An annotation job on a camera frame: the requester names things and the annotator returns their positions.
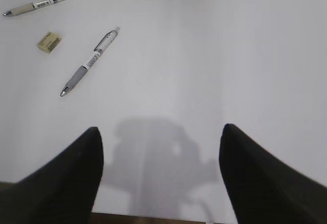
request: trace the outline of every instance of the pen clip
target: pen clip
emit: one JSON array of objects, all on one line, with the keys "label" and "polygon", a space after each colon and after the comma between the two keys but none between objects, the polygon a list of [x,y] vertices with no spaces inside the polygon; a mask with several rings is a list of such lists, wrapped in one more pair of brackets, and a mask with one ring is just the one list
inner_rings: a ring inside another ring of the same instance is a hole
[{"label": "pen clip", "polygon": [[100,43],[95,47],[94,51],[96,51],[96,49],[98,49],[98,47],[103,43],[103,41],[105,41],[106,38],[109,37],[109,35],[110,35],[111,33],[117,33],[117,32],[116,32],[115,30],[112,30],[112,31],[110,31],[109,33],[107,33],[107,34],[103,37],[103,39],[100,41]]}]

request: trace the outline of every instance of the ballpoint pen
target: ballpoint pen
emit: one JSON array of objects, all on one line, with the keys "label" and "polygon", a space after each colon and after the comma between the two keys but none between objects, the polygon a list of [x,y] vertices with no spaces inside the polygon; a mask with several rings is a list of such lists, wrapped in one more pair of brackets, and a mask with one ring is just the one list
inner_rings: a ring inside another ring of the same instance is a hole
[{"label": "ballpoint pen", "polygon": [[65,87],[62,89],[60,96],[68,94],[77,83],[84,77],[87,71],[93,66],[93,64],[101,57],[104,51],[110,46],[113,40],[117,37],[120,28],[117,27],[115,30],[112,30],[100,41],[97,47],[94,49],[91,60],[86,64],[81,66],[72,78],[66,83]]},{"label": "ballpoint pen", "polygon": [[37,3],[29,3],[27,5],[17,7],[10,11],[7,11],[5,14],[3,14],[3,16],[18,16],[20,14],[34,11],[34,10],[40,9],[42,7],[50,6],[50,5],[53,5],[58,2],[62,2],[62,1],[65,1],[65,0],[43,0],[43,1],[40,1]]}]

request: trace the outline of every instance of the pen label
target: pen label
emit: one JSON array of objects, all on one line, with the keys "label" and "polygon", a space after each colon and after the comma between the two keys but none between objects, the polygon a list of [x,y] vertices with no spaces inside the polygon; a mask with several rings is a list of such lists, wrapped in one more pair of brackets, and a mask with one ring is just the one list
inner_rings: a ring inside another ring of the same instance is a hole
[{"label": "pen label", "polygon": [[94,52],[91,60],[85,65],[86,69],[89,70],[93,64],[95,64],[95,62],[99,59],[100,57],[100,53],[99,52]]},{"label": "pen label", "polygon": [[38,2],[38,3],[34,3],[34,8],[35,9],[39,9],[39,8],[42,8],[42,7],[45,7],[45,6],[49,6],[49,5],[52,5],[54,4],[54,1],[53,0],[43,0],[41,2]]}]

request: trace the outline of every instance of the eraser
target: eraser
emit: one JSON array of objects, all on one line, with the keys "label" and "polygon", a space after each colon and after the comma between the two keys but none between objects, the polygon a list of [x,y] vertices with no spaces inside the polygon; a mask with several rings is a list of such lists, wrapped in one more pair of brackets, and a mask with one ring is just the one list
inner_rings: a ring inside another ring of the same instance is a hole
[{"label": "eraser", "polygon": [[48,32],[40,42],[37,43],[37,47],[49,54],[60,42],[61,37],[59,35]]}]

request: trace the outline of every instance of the gray object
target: gray object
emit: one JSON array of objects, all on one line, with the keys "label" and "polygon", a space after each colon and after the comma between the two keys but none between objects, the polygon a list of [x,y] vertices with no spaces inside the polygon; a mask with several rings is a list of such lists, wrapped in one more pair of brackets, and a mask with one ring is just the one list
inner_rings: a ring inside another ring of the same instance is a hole
[{"label": "gray object", "polygon": [[65,85],[65,88],[62,89],[60,96],[66,95],[68,92],[70,92],[77,84],[80,82],[80,80],[86,75],[87,69],[84,66],[81,66],[75,74],[71,77],[71,79],[67,82]]},{"label": "gray object", "polygon": [[116,28],[115,30],[112,30],[111,32],[106,34],[106,36],[104,36],[104,38],[94,49],[91,60],[87,64],[81,66],[75,72],[72,78],[67,82],[65,87],[62,89],[60,96],[67,95],[78,84],[78,82],[80,82],[80,80],[86,75],[87,71],[93,66],[93,64],[95,64],[95,62],[101,57],[103,52],[110,46],[113,40],[117,37],[119,30],[120,28]]}]

